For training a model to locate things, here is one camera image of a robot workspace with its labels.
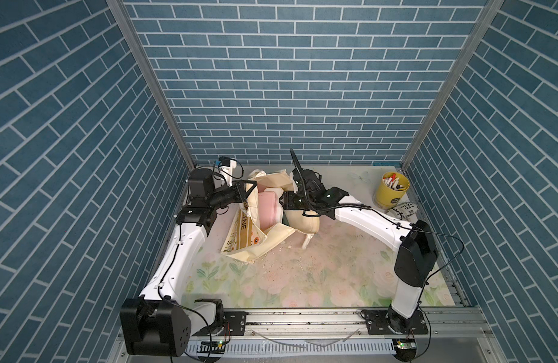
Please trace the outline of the floral cream canvas bag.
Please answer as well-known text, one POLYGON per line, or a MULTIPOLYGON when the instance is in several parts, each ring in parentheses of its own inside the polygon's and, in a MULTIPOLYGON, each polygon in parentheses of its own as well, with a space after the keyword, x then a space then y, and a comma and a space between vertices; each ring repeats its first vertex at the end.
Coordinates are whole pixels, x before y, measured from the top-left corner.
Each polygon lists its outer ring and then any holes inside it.
POLYGON ((285 210, 279 203, 285 192, 295 190, 293 178, 284 169, 271 174, 257 169, 248 179, 257 190, 239 206, 221 254, 252 263, 294 234, 304 238, 303 248, 307 248, 319 231, 319 218, 285 210))

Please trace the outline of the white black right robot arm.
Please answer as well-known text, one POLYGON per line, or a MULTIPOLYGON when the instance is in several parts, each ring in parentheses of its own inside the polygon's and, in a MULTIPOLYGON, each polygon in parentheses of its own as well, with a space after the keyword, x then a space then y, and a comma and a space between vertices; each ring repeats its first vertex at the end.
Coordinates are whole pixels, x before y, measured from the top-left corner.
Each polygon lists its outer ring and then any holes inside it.
POLYGON ((395 254, 394 272, 398 279, 386 319, 397 334, 407 334, 414 326, 423 289, 438 258, 435 242, 429 239, 430 226, 395 219, 362 204, 338 187, 327 189, 321 177, 310 169, 294 169, 290 177, 293 191, 279 198, 285 210, 304 217, 327 216, 352 225, 383 242, 395 254))

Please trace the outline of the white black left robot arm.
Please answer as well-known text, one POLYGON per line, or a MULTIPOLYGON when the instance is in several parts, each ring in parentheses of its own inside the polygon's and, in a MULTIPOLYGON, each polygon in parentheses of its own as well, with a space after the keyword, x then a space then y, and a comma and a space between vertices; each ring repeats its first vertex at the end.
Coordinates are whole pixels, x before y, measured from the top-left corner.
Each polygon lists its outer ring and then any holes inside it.
POLYGON ((164 258, 140 295, 126 299, 121 306, 120 323, 129 355, 179 357, 192 336, 203 334, 209 342, 198 359, 206 362, 216 346, 214 334, 225 330, 221 300, 198 299, 194 308, 182 305, 186 279, 218 211, 245 203, 257 183, 224 177, 212 169, 195 169, 187 186, 186 201, 176 216, 164 258))

